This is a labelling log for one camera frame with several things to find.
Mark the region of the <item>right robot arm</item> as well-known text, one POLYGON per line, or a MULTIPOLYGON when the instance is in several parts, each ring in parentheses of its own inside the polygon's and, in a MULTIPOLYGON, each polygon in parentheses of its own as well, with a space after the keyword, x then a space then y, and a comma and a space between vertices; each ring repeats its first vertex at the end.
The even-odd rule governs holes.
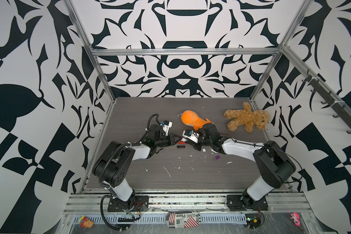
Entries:
POLYGON ((208 123, 196 131, 185 131, 184 137, 200 151, 203 146, 215 152, 251 160, 256 163, 260 176, 245 190, 249 201, 257 202, 274 189, 280 188, 296 171, 289 156, 274 141, 253 143, 240 141, 220 133, 214 124, 208 123))

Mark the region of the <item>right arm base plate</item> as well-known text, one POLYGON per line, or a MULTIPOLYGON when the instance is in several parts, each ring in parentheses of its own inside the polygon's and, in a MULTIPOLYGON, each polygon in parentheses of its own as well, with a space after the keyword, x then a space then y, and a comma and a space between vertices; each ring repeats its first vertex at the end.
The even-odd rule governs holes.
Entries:
POLYGON ((267 211, 268 203, 263 197, 254 201, 248 195, 228 195, 226 205, 230 211, 267 211))

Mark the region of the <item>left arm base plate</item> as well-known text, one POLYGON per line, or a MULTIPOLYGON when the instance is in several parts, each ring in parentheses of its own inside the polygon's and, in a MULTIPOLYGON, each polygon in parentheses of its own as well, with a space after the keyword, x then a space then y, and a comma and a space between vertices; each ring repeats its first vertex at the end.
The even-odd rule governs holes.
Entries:
POLYGON ((148 196, 131 196, 127 201, 121 201, 118 198, 110 199, 108 212, 123 212, 129 210, 131 212, 145 211, 148 209, 148 196))

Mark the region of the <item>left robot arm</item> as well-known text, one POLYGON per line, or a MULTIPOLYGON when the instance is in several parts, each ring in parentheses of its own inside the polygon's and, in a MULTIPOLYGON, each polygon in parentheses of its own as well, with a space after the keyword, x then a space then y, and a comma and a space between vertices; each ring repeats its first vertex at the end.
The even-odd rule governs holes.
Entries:
POLYGON ((114 199, 123 202, 131 200, 134 190, 125 178, 131 163, 149 159, 163 148, 180 142, 182 136, 171 133, 171 127, 171 122, 160 122, 159 114, 153 114, 147 122, 144 135, 137 142, 110 142, 92 169, 99 185, 107 189, 114 199))

